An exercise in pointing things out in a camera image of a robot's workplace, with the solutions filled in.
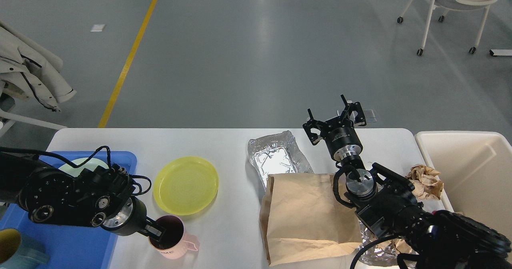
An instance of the black cable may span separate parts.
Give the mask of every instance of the black cable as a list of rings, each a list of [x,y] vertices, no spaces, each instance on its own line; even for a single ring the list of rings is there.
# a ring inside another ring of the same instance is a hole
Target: black cable
[[[343,206],[348,207],[348,208],[355,208],[356,205],[354,203],[345,201],[341,198],[340,190],[338,189],[338,186],[339,186],[338,183],[340,182],[340,176],[345,174],[347,170],[350,170],[351,167],[352,166],[350,166],[350,165],[346,165],[346,166],[342,167],[341,169],[339,169],[338,172],[336,172],[336,174],[334,174],[334,178],[332,180],[332,192],[333,192],[336,200],[338,202],[340,202]]]
[[[354,256],[353,260],[352,260],[352,263],[350,264],[350,269],[355,269],[355,264],[357,264],[357,262],[359,261],[359,258],[361,258],[361,256],[366,252],[368,251],[371,247],[379,244],[379,243],[382,243],[382,242],[386,242],[386,241],[389,241],[389,240],[393,240],[395,238],[398,238],[398,235],[396,234],[393,234],[393,235],[389,235],[389,236],[385,236],[385,237],[382,237],[382,238],[379,238],[375,241],[372,241],[370,243],[368,243],[367,245],[365,245],[363,248],[361,248],[361,250],[359,250],[359,252],[357,252],[357,254]]]
[[[135,185],[137,185],[139,187],[139,192],[137,192],[135,194],[132,194],[132,196],[139,196],[139,195],[142,195],[142,194],[146,194],[151,189],[151,185],[152,184],[151,184],[151,179],[150,178],[148,178],[146,176],[142,176],[142,175],[130,175],[130,177],[132,179],[144,179],[144,180],[150,182],[150,185],[148,186],[148,188],[145,191],[142,191],[142,186],[139,183],[134,181]]]
[[[89,160],[91,160],[93,158],[93,156],[95,156],[95,154],[97,154],[99,151],[101,151],[101,149],[106,149],[106,162],[107,162],[108,168],[111,168],[112,164],[110,162],[110,148],[108,146],[101,146],[101,147],[97,148],[94,151],[94,153],[91,154],[91,156],[89,156],[87,158],[87,160],[82,162],[82,164],[80,164],[80,165],[76,165],[75,163],[72,163],[70,160],[64,158],[63,156],[60,156],[59,154],[41,151],[41,150],[0,147],[0,152],[48,156],[48,157],[59,159],[60,161],[66,163],[67,165],[70,165],[73,168],[79,168],[79,167],[83,166],[85,163],[87,163]]]

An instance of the crumpled paper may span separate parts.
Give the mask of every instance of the crumpled paper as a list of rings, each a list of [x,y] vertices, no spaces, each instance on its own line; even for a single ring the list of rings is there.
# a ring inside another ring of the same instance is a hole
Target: crumpled paper
[[[441,200],[444,184],[439,180],[441,172],[426,165],[416,165],[406,176],[414,185],[413,195],[419,199]]]
[[[270,266],[349,255],[361,244],[354,209],[336,201],[328,174],[270,175],[260,225]]]

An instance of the brown paper bag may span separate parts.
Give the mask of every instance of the brown paper bag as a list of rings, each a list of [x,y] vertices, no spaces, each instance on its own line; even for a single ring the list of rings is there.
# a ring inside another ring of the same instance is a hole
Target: brown paper bag
[[[348,255],[361,244],[354,209],[336,201],[328,174],[270,175],[260,225],[270,266]]]

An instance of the white sticker on floor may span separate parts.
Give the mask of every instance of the white sticker on floor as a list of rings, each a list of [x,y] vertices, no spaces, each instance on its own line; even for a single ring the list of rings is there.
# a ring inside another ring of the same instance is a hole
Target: white sticker on floor
[[[101,32],[105,28],[105,24],[94,24],[91,28],[91,32]]]

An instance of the grey floor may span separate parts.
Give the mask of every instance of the grey floor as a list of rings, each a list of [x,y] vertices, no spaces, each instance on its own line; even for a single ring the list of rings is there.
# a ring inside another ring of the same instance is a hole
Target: grey floor
[[[0,19],[64,60],[78,94],[14,112],[96,127],[151,0],[0,0]],[[328,119],[339,95],[373,109],[370,127],[488,130],[512,140],[512,0],[439,10],[422,57],[427,4],[416,0],[159,0],[107,127],[300,127]],[[89,32],[104,23],[104,32]],[[45,149],[55,131],[15,124],[0,145]]]

